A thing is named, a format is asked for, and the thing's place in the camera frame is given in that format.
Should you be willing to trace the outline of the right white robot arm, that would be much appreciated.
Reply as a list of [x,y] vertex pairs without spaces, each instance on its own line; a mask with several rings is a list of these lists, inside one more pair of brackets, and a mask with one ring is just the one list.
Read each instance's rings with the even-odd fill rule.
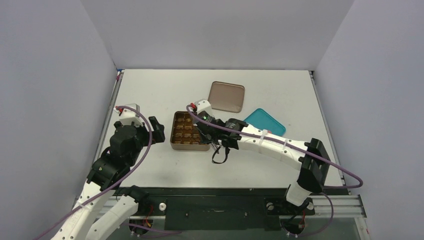
[[215,145],[218,150],[224,149],[225,160],[231,150],[251,151],[293,169],[296,178],[288,185],[282,199],[282,207],[287,213],[296,213],[312,193],[323,192],[331,161],[320,140],[287,139],[235,118],[223,122],[206,111],[198,114],[190,111],[189,114],[201,142]]

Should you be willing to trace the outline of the brown tin lid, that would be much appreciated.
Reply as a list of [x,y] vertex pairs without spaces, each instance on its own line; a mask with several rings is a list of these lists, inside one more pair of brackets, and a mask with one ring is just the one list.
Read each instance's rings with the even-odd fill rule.
[[214,81],[211,84],[207,100],[214,110],[240,113],[244,97],[245,87],[243,85]]

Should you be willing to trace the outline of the gold cookie tin box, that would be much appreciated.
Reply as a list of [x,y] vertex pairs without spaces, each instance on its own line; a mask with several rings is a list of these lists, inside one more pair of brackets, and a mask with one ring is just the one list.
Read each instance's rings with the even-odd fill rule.
[[199,131],[194,127],[192,118],[187,111],[177,111],[173,117],[170,145],[176,151],[206,152],[210,149],[201,143]]

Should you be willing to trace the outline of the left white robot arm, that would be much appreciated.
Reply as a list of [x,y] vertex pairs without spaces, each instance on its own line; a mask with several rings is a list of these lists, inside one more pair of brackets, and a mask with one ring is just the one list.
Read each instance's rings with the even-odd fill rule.
[[104,240],[130,213],[143,215],[149,210],[146,194],[133,186],[135,194],[126,195],[116,207],[97,218],[123,179],[134,171],[142,149],[165,141],[165,127],[155,116],[145,118],[125,113],[114,123],[114,128],[109,146],[93,163],[77,202],[62,221],[54,240]]

